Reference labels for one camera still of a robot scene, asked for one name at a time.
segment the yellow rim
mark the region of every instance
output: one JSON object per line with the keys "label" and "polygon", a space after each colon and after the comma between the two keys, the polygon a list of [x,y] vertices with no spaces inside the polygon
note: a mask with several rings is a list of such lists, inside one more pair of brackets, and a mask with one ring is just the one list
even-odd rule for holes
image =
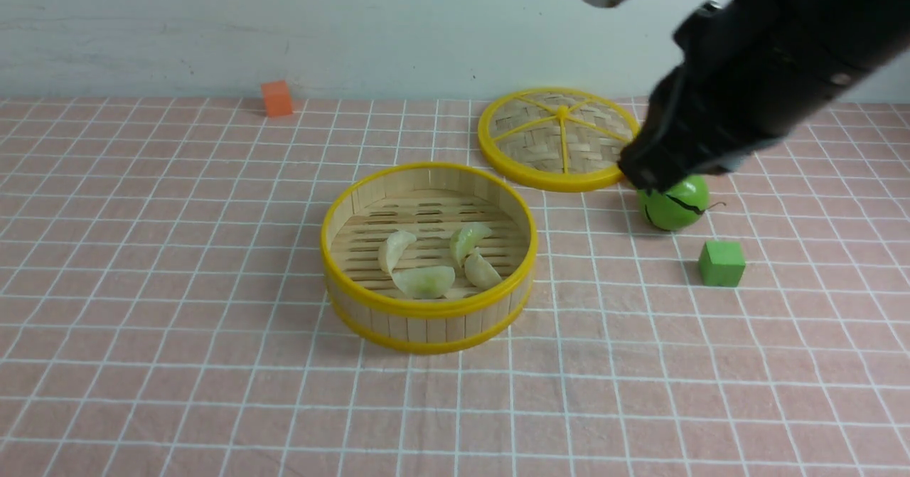
{"label": "yellow rim", "polygon": [[401,352],[410,352],[414,354],[443,354],[446,352],[455,352],[459,350],[465,350],[466,348],[472,348],[490,340],[503,332],[503,329],[509,327],[509,325],[518,318],[521,311],[523,311],[524,306],[527,304],[528,299],[530,298],[530,289],[525,293],[524,298],[521,299],[521,302],[515,306],[514,311],[511,311],[509,315],[506,316],[502,321],[495,324],[492,328],[487,329],[487,331],[478,333],[473,337],[462,338],[460,341],[456,342],[442,342],[442,343],[422,343],[422,342],[405,342],[399,341],[396,338],[386,337],[385,335],[380,335],[370,329],[364,328],[362,325],[358,324],[357,321],[354,321],[353,318],[348,315],[348,312],[345,312],[341,309],[341,306],[335,302],[335,299],[331,300],[332,309],[335,311],[335,315],[338,315],[338,318],[341,319],[341,322],[344,322],[345,325],[353,331],[355,334],[360,335],[362,338],[373,342],[374,344],[391,348],[391,350],[399,350]]}
{"label": "yellow rim", "polygon": [[[516,183],[521,183],[521,185],[529,186],[529,188],[555,191],[558,193],[581,193],[585,191],[594,191],[595,189],[608,188],[608,186],[612,186],[614,183],[617,183],[623,179],[623,172],[620,171],[617,165],[610,166],[595,173],[579,173],[579,175],[570,175],[568,173],[568,154],[565,151],[565,121],[562,118],[560,118],[560,133],[562,133],[563,146],[562,158],[564,159],[562,175],[558,175],[558,173],[548,173],[533,169],[529,166],[524,166],[523,164],[519,164],[510,159],[509,156],[506,156],[506,154],[504,154],[503,151],[501,151],[498,146],[496,146],[497,140],[505,136],[509,136],[509,134],[512,134],[514,132],[524,130],[525,128],[529,127],[529,125],[534,125],[557,118],[555,109],[547,107],[547,105],[540,104],[539,102],[534,102],[532,99],[524,98],[524,96],[536,94],[536,92],[562,92],[562,94],[566,95],[584,97],[584,100],[578,102],[578,104],[572,105],[572,107],[569,108],[569,114],[571,114],[572,111],[578,109],[582,105],[591,104],[591,102],[600,102],[601,104],[608,105],[609,107],[614,108],[614,110],[620,114],[620,117],[623,117],[623,120],[628,123],[628,126],[631,128],[631,130],[633,130],[635,136],[638,134],[640,127],[638,122],[635,120],[635,117],[631,113],[628,113],[628,111],[626,111],[623,107],[620,107],[620,105],[618,105],[616,102],[612,102],[605,98],[600,98],[597,95],[591,95],[588,92],[573,90],[571,88],[534,88],[530,90],[514,92],[511,95],[503,96],[503,98],[498,99],[496,102],[492,102],[492,104],[490,104],[487,109],[484,110],[483,114],[481,115],[481,121],[478,123],[478,142],[481,144],[481,152],[483,153],[483,156],[486,157],[488,162],[490,162],[490,165],[493,166],[493,168],[498,172],[502,173],[504,176],[507,176],[507,178],[515,181]],[[492,115],[498,110],[498,108],[506,104],[506,102],[513,100],[529,102],[529,104],[537,105],[537,107],[540,107],[543,110],[552,113],[553,115],[552,117],[544,117],[539,121],[524,124],[521,125],[521,127],[516,127],[513,130],[510,130],[508,133],[501,134],[496,138],[491,137],[490,119]],[[601,129],[601,127],[595,127],[595,125],[588,124],[587,122],[579,120],[578,118],[569,117],[569,121],[592,128],[598,132],[607,134],[607,136],[615,137],[623,141],[628,141],[628,139],[625,137],[611,133],[611,131]]]}
{"label": "yellow rim", "polygon": [[[480,294],[475,296],[470,296],[469,298],[464,299],[454,299],[451,301],[441,301],[439,303],[430,303],[428,305],[425,301],[416,301],[409,299],[396,299],[390,298],[389,296],[384,296],[373,290],[364,288],[364,286],[358,285],[354,280],[350,279],[348,275],[344,274],[341,271],[341,268],[338,267],[338,264],[335,263],[335,260],[331,256],[331,248],[328,246],[328,222],[334,218],[335,211],[341,205],[341,202],[344,201],[344,198],[347,198],[351,195],[351,192],[355,189],[362,188],[366,183],[373,182],[379,178],[383,178],[386,175],[393,175],[394,173],[403,172],[409,169],[414,168],[449,168],[449,169],[458,169],[463,172],[474,173],[474,175],[482,176],[491,182],[496,183],[497,186],[505,189],[518,203],[521,205],[521,211],[524,212],[524,215],[528,218],[528,225],[530,228],[530,241],[528,247],[528,253],[525,255],[524,260],[521,261],[520,266],[515,269],[507,279],[503,280],[503,283],[498,284],[492,289],[485,290]],[[409,165],[391,167],[389,169],[383,170],[374,175],[368,176],[360,180],[360,182],[354,183],[350,188],[345,189],[345,191],[338,196],[338,199],[332,203],[331,207],[328,208],[325,220],[322,223],[322,230],[319,233],[319,247],[322,252],[322,263],[325,266],[326,270],[326,279],[331,279],[332,282],[338,286],[341,291],[351,296],[352,299],[360,303],[361,305],[367,306],[371,309],[377,309],[377,311],[384,312],[390,315],[398,315],[401,317],[417,317],[417,318],[448,318],[448,317],[458,317],[462,315],[467,315],[475,311],[480,311],[480,309],[486,308],[488,305],[491,305],[498,300],[505,298],[509,295],[514,289],[519,286],[527,276],[533,270],[534,261],[537,257],[537,225],[534,223],[534,217],[530,212],[528,204],[524,201],[524,198],[521,198],[521,195],[518,194],[511,186],[509,186],[503,179],[497,178],[497,176],[492,175],[492,173],[487,173],[478,169],[474,169],[465,165],[457,165],[453,163],[413,163]]]}

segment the steamed dumpling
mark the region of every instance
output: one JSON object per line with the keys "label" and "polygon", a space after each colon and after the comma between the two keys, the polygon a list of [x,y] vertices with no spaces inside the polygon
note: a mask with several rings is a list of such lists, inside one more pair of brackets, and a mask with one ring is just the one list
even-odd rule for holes
{"label": "steamed dumpling", "polygon": [[404,250],[417,241],[417,236],[405,231],[399,230],[389,236],[380,245],[380,269],[386,274],[391,272],[397,266],[397,261],[401,259]]}
{"label": "steamed dumpling", "polygon": [[414,267],[392,273],[395,286],[411,299],[439,299],[455,283],[455,269],[450,266]]}
{"label": "steamed dumpling", "polygon": [[480,290],[492,289],[503,283],[500,273],[497,273],[492,264],[477,250],[471,251],[468,259],[464,261],[464,275],[468,282]]}
{"label": "steamed dumpling", "polygon": [[477,243],[491,235],[493,235],[493,231],[483,223],[468,223],[461,230],[452,234],[452,239],[449,241],[449,250],[451,250],[455,265],[461,267],[464,257],[467,257],[468,253],[474,250]]}

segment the orange cube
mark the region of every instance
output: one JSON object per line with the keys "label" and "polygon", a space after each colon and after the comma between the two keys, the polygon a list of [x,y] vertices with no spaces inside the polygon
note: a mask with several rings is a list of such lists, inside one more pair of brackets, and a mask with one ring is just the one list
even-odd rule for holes
{"label": "orange cube", "polygon": [[265,82],[262,85],[262,100],[266,104],[267,117],[286,117],[294,113],[290,88],[285,81]]}

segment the green cube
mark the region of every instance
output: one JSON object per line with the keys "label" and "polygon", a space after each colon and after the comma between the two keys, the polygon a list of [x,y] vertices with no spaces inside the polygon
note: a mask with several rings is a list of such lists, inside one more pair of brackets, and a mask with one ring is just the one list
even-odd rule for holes
{"label": "green cube", "polygon": [[708,241],[698,257],[702,282],[707,286],[738,286],[745,272],[745,257],[738,242]]}

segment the green toy fruit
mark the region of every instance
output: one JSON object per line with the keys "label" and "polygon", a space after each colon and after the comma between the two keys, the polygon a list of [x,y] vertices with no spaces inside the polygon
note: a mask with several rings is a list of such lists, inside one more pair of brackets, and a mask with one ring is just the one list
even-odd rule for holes
{"label": "green toy fruit", "polygon": [[641,215],[660,230],[674,231],[689,227],[708,210],[711,194],[703,176],[693,175],[677,183],[666,193],[638,191]]}

